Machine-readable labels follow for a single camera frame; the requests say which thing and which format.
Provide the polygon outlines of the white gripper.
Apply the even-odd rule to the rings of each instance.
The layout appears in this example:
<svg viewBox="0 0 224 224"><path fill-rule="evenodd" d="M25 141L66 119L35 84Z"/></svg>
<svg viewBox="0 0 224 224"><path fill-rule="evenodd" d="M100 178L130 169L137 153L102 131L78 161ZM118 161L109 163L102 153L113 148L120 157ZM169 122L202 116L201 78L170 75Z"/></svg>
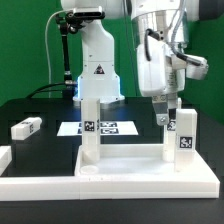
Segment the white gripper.
<svg viewBox="0 0 224 224"><path fill-rule="evenodd" d="M175 92L184 90L184 70L172 67L167 45L156 39L149 39L148 46L140 44L137 47L137 69L141 95L153 96L156 122L159 126L167 125L169 118L176 118L178 95Z"/></svg>

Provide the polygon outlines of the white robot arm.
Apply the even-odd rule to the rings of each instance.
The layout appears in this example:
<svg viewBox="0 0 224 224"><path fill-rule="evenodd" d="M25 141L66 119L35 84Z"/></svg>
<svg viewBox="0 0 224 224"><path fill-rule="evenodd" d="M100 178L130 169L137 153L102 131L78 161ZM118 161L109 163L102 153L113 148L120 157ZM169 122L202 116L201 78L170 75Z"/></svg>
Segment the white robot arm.
<svg viewBox="0 0 224 224"><path fill-rule="evenodd" d="M185 79L200 80L208 70L205 58L184 52L187 23L224 14L224 0L61 0L61 6L68 31L82 35L83 71L74 99L98 98L108 104L124 98L114 70L114 38L102 21L129 16L139 90L152 99L160 126L175 116Z"/></svg>

